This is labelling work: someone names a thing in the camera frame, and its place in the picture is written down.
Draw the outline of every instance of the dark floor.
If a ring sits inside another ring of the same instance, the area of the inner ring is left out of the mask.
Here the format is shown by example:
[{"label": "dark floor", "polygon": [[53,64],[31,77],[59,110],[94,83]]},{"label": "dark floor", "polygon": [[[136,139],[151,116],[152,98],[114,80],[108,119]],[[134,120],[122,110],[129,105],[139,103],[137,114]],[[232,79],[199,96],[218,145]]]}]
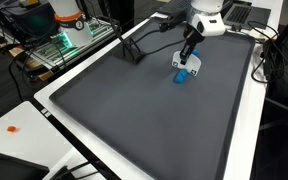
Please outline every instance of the dark floor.
[{"label": "dark floor", "polygon": [[[97,0],[91,0],[91,2],[94,5],[96,15],[101,14]],[[153,14],[161,4],[155,0],[136,0],[135,17],[147,17]],[[10,61],[8,56],[0,54],[0,117],[20,104],[15,86],[7,71]],[[32,100],[33,94],[47,84],[47,82],[39,82],[32,84],[33,88],[28,88],[24,85],[18,70],[13,68],[13,71],[26,100]],[[276,93],[278,95],[275,97],[288,103],[287,85],[280,83],[278,86],[282,88],[279,88],[278,93]],[[265,103],[262,124],[283,118],[288,120],[287,112]],[[259,133],[251,180],[288,180],[288,125],[278,126]]]},{"label": "dark floor", "polygon": [[[98,6],[97,0],[90,0],[94,6],[96,15],[101,15],[102,12]],[[135,1],[135,17],[143,18],[148,17],[153,14],[156,9],[161,6],[163,3],[156,2],[155,0],[136,0]],[[87,6],[92,14],[94,11],[89,2]],[[142,19],[135,19],[135,24],[138,24]],[[8,65],[11,62],[11,58],[7,55],[2,55],[0,53],[0,117],[6,114],[8,111],[20,104],[18,99],[14,83],[8,73]],[[13,67],[13,72],[17,78],[17,81],[20,84],[20,89],[24,96],[25,100],[32,100],[33,95],[42,87],[47,85],[48,82],[38,82],[31,83],[28,88],[21,78],[21,73]]]}]

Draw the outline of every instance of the white table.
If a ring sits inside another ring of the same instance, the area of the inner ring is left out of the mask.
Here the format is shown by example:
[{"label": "white table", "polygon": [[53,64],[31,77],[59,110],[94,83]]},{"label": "white table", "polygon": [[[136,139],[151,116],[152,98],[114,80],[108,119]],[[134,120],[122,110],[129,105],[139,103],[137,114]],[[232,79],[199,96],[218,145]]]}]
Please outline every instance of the white table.
[{"label": "white table", "polygon": [[[253,0],[253,5],[272,9],[268,25],[277,29],[283,0]],[[140,23],[131,31],[126,33],[127,37],[136,29],[141,27],[146,21]],[[111,168],[120,178],[124,179],[152,179],[148,174],[137,168],[134,164],[117,153],[92,132],[77,123],[73,118],[59,109],[49,100],[49,96],[59,89],[70,79],[78,75],[86,67],[94,63],[107,51],[118,44],[115,40],[107,47],[103,48],[87,60],[70,70],[62,77],[48,85],[35,94],[35,99],[39,101],[49,112],[51,112],[64,126],[66,126],[77,138],[79,138],[98,158],[100,158],[109,168]],[[225,180],[247,180],[250,177],[252,162],[256,147],[256,140],[259,124],[264,104],[266,87],[263,84],[254,82],[251,79],[251,71],[258,64],[260,58],[254,53],[248,68],[247,77],[244,84],[241,103],[236,118],[234,133],[232,137]]]},{"label": "white table", "polygon": [[[15,132],[8,132],[15,126]],[[24,102],[0,118],[0,153],[25,161],[40,164],[50,172],[50,179],[64,165],[72,168],[87,160],[58,132],[55,127],[29,102]],[[81,177],[97,170],[87,165],[72,174]],[[90,180],[104,180],[101,174]]]}]

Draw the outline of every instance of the green light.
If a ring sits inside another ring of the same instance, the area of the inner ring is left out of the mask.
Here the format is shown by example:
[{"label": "green light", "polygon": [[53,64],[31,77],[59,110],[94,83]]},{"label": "green light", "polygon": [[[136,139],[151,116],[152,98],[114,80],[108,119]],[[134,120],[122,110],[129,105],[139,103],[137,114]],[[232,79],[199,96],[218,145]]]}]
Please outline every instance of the green light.
[{"label": "green light", "polygon": [[63,43],[67,48],[71,48],[73,46],[70,39],[67,37],[66,32],[63,32],[60,36],[63,38]]},{"label": "green light", "polygon": [[87,26],[88,30],[90,31],[90,33],[91,33],[92,35],[94,35],[94,32],[91,30],[90,26],[89,26],[88,24],[86,24],[86,26]]}]

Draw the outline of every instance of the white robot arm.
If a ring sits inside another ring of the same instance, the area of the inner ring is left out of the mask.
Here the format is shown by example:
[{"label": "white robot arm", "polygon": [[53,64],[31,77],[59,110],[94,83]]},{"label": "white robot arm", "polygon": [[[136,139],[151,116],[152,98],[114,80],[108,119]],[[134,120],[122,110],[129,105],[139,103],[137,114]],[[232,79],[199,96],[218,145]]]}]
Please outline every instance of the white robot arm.
[{"label": "white robot arm", "polygon": [[223,0],[192,0],[191,7],[186,14],[186,28],[184,38],[186,43],[182,51],[175,52],[172,65],[185,69],[196,76],[201,61],[192,52],[197,43],[204,41],[207,36],[219,36],[225,32],[220,11]]},{"label": "white robot arm", "polygon": [[204,37],[224,34],[222,4],[223,0],[192,0],[187,22]]}]

